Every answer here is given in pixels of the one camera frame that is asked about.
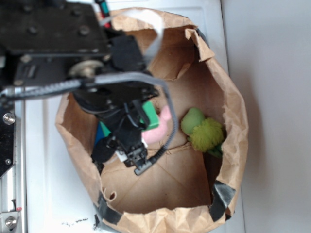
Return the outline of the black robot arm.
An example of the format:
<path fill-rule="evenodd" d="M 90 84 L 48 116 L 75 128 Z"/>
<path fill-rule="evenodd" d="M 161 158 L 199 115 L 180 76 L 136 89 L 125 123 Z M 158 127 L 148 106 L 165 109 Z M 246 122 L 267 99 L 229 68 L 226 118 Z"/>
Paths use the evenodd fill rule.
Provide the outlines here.
<path fill-rule="evenodd" d="M 15 102 L 65 93 L 111 132 L 93 151 L 98 168 L 116 151 L 136 174 L 151 165 L 141 135 L 151 124 L 143 105 L 158 91 L 136 39 L 110 22 L 100 24 L 89 4 L 1 1 L 1 174 L 13 163 Z"/>

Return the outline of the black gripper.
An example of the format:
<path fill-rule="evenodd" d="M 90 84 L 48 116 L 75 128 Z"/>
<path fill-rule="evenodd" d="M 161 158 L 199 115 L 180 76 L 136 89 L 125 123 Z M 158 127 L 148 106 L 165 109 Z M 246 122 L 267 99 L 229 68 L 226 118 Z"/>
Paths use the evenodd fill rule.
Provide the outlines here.
<path fill-rule="evenodd" d="M 126 167 L 135 166 L 142 171 L 147 165 L 147 149 L 142 142 L 142 131 L 150 123 L 140 100 L 124 103 L 122 107 L 97 115 L 109 130 L 110 134 L 98 141 L 91 158 L 99 173 L 104 163 L 117 152 L 122 152 Z"/>

